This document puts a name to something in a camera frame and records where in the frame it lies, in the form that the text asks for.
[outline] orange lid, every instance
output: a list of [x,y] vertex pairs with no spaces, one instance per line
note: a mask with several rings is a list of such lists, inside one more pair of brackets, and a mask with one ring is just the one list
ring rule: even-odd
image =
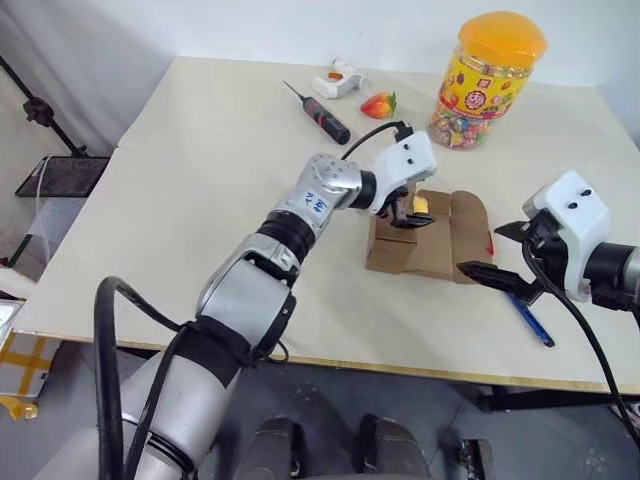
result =
[[458,39],[469,55],[501,67],[529,68],[547,49],[536,24],[515,12],[474,17],[462,26]]

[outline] grey floor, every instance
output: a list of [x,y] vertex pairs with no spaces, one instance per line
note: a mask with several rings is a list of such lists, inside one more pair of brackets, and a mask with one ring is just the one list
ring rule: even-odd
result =
[[[93,349],[64,343],[39,399],[40,415],[14,422],[0,410],[0,478],[31,479],[72,432],[95,423]],[[120,352],[121,378],[142,360]],[[264,365],[243,374],[218,446],[200,478],[230,478],[260,423],[288,415],[303,425],[312,473],[350,471],[349,449],[362,415],[393,417],[420,441],[437,480],[466,478],[452,457],[458,438],[491,442],[499,480],[638,480],[640,458],[604,407],[480,412],[468,386],[389,374]]]

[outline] white table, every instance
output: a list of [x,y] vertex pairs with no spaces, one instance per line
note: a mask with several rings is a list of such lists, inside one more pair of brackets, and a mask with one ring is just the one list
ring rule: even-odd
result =
[[[340,154],[282,85],[304,94],[324,68],[177,58],[120,141],[16,328],[92,338],[93,299],[107,275],[126,279],[169,317],[192,318],[207,277],[254,231],[318,151]],[[395,90],[398,118],[425,126],[440,77],[366,71],[374,86],[324,101],[357,138],[379,124],[359,112],[376,90]],[[367,142],[366,165],[390,144]],[[434,146],[438,172],[424,186],[466,189],[492,227],[523,218],[524,200],[568,168],[595,185],[612,212],[611,241],[640,244],[640,154],[593,88],[531,84],[492,137],[472,152]],[[499,181],[500,177],[508,179]],[[338,212],[309,255],[283,337],[292,361],[494,384],[606,390],[577,323],[550,296],[533,306],[557,346],[544,347],[499,292],[364,269],[368,219]],[[527,279],[519,246],[495,237],[496,263]],[[628,313],[580,308],[620,389],[640,393],[640,333]],[[123,345],[166,345],[171,332],[119,301]]]

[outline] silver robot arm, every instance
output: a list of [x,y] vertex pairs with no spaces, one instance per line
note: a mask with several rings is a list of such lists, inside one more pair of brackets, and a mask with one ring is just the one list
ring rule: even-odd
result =
[[[382,152],[371,171],[331,155],[314,155],[296,186],[207,281],[196,328],[173,357],[135,478],[178,480],[202,462],[218,431],[242,369],[271,353],[296,305],[300,267],[335,210],[378,213],[408,182],[433,175],[424,132]],[[129,449],[162,353],[121,386],[124,450]],[[96,479],[96,429],[77,432],[37,480]]]

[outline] jar label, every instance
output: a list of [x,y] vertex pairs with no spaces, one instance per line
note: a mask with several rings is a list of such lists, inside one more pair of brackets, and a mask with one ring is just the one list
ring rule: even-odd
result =
[[470,118],[502,117],[528,77],[493,77],[463,63],[453,54],[440,87],[440,101],[450,110]]

